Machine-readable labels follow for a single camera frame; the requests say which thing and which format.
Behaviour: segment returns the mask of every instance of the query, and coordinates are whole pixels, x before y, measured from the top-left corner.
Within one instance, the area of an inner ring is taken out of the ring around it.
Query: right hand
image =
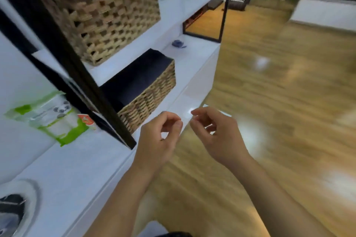
[[[191,113],[194,116],[190,126],[213,159],[231,170],[236,163],[251,158],[235,119],[212,107],[200,107]]]

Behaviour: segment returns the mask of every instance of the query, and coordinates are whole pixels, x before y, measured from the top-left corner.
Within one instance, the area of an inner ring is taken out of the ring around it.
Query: fabric inside basket
[[[169,66],[172,59],[149,49],[100,88],[116,112],[149,87]]]

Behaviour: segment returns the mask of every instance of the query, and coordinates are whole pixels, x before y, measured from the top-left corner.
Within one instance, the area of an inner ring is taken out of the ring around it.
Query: blue object
[[[172,45],[177,48],[185,48],[186,47],[186,46],[183,46],[184,42],[182,42],[180,40],[175,40],[174,42],[172,42]]]

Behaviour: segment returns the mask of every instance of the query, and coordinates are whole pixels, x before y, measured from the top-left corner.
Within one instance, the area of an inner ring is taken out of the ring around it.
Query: wicker basket
[[[176,86],[174,60],[166,70],[130,104],[118,112],[121,121],[132,134]]]
[[[79,57],[96,66],[158,22],[158,0],[42,0]]]

